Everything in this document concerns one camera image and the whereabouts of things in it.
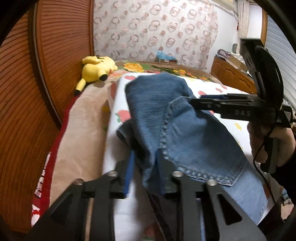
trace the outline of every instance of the box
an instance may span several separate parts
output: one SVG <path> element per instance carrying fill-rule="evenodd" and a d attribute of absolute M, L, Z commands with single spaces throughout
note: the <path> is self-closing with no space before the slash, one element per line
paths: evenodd
<path fill-rule="evenodd" d="M 237 58 L 233 57 L 232 55 L 230 56 L 230 58 L 228 59 L 231 63 L 233 63 L 239 70 L 243 70 L 243 71 L 247 71 L 248 67 L 242 63 L 241 61 L 239 61 Z"/>
<path fill-rule="evenodd" d="M 176 59 L 169 60 L 169 59 L 159 59 L 158 57 L 156 57 L 156 62 L 176 64 L 178 61 Z"/>

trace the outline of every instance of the screw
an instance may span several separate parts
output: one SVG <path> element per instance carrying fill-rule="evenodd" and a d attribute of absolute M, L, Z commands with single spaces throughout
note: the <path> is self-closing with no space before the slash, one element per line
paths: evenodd
<path fill-rule="evenodd" d="M 117 173 L 117 171 L 110 171 L 110 172 L 108 172 L 108 174 L 107 174 L 109 177 L 117 177 L 117 175 L 118 175 L 118 173 Z"/>
<path fill-rule="evenodd" d="M 75 181 L 74 181 L 74 184 L 75 185 L 82 185 L 83 184 L 83 180 L 81 178 L 77 178 Z"/>
<path fill-rule="evenodd" d="M 173 171 L 172 172 L 172 175 L 174 177 L 182 177 L 183 176 L 183 172 L 180 172 L 180 171 Z"/>
<path fill-rule="evenodd" d="M 214 179 L 207 180 L 207 185 L 209 186 L 216 186 L 217 182 Z"/>

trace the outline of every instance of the denim fabric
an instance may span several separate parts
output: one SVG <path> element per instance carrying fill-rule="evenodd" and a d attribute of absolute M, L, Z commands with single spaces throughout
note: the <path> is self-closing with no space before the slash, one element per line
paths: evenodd
<path fill-rule="evenodd" d="M 184 79 L 167 73 L 139 76 L 126 86 L 131 125 L 140 147 L 136 161 L 143 185 L 159 185 L 156 151 L 192 178 L 215 179 L 257 224 L 267 200 L 259 176 L 243 151 L 208 111 L 194 110 Z"/>

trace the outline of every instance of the hand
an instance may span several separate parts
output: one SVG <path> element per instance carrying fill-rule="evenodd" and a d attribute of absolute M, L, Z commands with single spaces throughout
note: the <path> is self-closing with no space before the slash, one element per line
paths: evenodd
<path fill-rule="evenodd" d="M 252 155 L 254 157 L 263 143 L 264 136 L 266 136 L 270 131 L 270 127 L 260 126 L 258 124 L 249 122 L 247 128 L 250 134 L 250 144 L 252 148 Z M 287 163 L 288 160 L 290 160 L 295 151 L 296 142 L 292 129 L 276 126 L 272 131 L 270 138 L 279 139 L 279 157 L 276 166 L 281 167 Z M 259 163 L 265 163 L 266 160 L 267 153 L 263 146 L 259 151 L 255 161 Z"/>

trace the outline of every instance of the black cable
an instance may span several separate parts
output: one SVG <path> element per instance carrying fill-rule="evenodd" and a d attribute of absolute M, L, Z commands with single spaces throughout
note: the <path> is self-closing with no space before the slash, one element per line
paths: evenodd
<path fill-rule="evenodd" d="M 277 71 L 277 74 L 278 74 L 278 78 L 279 78 L 279 81 L 280 81 L 280 85 L 281 85 L 281 96 L 284 97 L 284 83 L 283 83 L 283 79 L 282 79 L 282 75 L 281 75 L 281 71 L 275 61 L 275 59 L 271 56 L 271 54 L 268 52 L 268 50 L 262 46 L 256 46 L 255 47 L 255 51 L 261 56 L 262 58 L 262 61 L 264 61 L 264 58 L 263 55 L 260 53 L 260 52 L 264 52 L 265 54 L 267 54 L 266 56 L 268 56 L 273 64 L 274 64 L 274 67 Z M 274 128 L 276 127 L 276 121 L 278 119 L 278 116 L 279 116 L 279 110 L 277 109 L 277 107 L 275 107 L 275 110 L 276 110 L 276 115 L 275 115 L 275 120 L 274 120 L 274 123 L 272 125 L 272 127 L 270 128 L 268 134 L 267 134 L 267 139 L 270 137 L 271 133 L 273 132 Z M 255 160 L 256 160 L 256 157 L 258 155 L 258 153 L 261 151 L 261 149 L 263 148 L 263 146 L 265 145 L 266 143 L 263 141 L 262 142 L 262 145 L 260 146 L 260 148 L 258 149 L 258 151 L 256 152 L 255 156 L 254 156 L 254 159 L 253 159 L 253 165 L 256 169 L 256 171 L 260 174 L 260 176 L 263 178 L 263 180 L 265 181 L 267 187 L 268 187 L 268 190 L 269 190 L 269 193 L 271 195 L 271 198 L 272 198 L 272 201 L 274 202 L 274 204 L 276 204 L 276 201 L 274 199 L 274 195 L 272 194 L 272 191 L 271 191 L 271 188 L 270 188 L 270 185 L 269 183 L 267 182 L 266 178 L 264 177 L 264 175 L 260 172 L 260 170 L 257 168 L 256 164 L 255 164 Z"/>
<path fill-rule="evenodd" d="M 273 124 L 273 126 L 270 128 L 269 133 L 267 134 L 267 137 L 268 137 L 268 138 L 269 138 L 269 136 L 271 135 L 272 131 L 274 130 L 275 126 L 276 126 L 276 121 L 275 121 L 275 123 Z M 264 177 L 264 175 L 262 174 L 262 172 L 260 172 L 260 170 L 257 168 L 257 166 L 256 166 L 256 164 L 255 164 L 256 157 L 257 157 L 258 153 L 261 151 L 261 149 L 262 149 L 262 147 L 263 147 L 264 145 L 265 145 L 265 142 L 263 141 L 263 142 L 262 142 L 262 145 L 260 146 L 260 148 L 258 149 L 258 151 L 256 152 L 256 154 L 255 154 L 255 156 L 254 156 L 254 158 L 253 158 L 253 165 L 254 165 L 256 171 L 260 174 L 260 176 L 263 178 L 264 182 L 266 183 L 267 188 L 268 188 L 268 190 L 269 190 L 269 193 L 270 193 L 270 195 L 271 195 L 272 201 L 274 202 L 274 204 L 276 204 L 276 201 L 275 201 L 275 199 L 274 199 L 274 195 L 272 194 L 272 191 L 271 191 L 271 188 L 270 188 L 270 185 L 269 185 L 268 181 L 266 180 L 266 178 Z"/>
<path fill-rule="evenodd" d="M 234 10 L 232 10 L 232 11 L 233 11 L 233 15 L 234 15 L 235 20 L 237 21 L 237 23 L 239 23 L 239 21 L 238 21 L 237 18 L 235 17 L 236 13 L 234 12 Z"/>

